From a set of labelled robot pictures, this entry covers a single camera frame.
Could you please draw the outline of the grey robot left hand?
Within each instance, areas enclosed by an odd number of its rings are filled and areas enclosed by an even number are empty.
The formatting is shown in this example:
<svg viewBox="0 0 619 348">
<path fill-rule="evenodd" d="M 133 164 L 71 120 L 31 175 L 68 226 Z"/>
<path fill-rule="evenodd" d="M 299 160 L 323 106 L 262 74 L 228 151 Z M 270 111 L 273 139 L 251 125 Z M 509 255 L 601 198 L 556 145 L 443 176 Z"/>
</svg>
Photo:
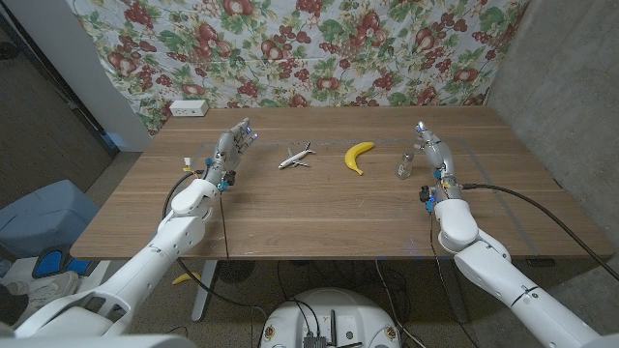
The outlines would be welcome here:
<svg viewBox="0 0 619 348">
<path fill-rule="evenodd" d="M 257 134 L 252 132 L 249 118 L 224 132 L 215 146 L 214 156 L 202 179 L 220 189 L 233 186 L 236 181 L 236 168 L 242 155 L 256 139 Z"/>
</svg>

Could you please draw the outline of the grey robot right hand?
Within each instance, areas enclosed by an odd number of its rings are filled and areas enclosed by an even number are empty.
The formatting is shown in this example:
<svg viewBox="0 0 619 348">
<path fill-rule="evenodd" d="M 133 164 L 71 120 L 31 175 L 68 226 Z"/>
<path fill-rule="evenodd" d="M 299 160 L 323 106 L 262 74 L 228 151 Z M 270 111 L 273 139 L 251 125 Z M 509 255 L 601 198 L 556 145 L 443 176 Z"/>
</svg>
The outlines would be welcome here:
<svg viewBox="0 0 619 348">
<path fill-rule="evenodd" d="M 456 166 L 447 143 L 441 140 L 423 121 L 417 124 L 416 133 L 420 143 L 416 144 L 415 148 L 421 150 L 426 156 L 436 181 L 436 200 L 461 199 Z"/>
</svg>

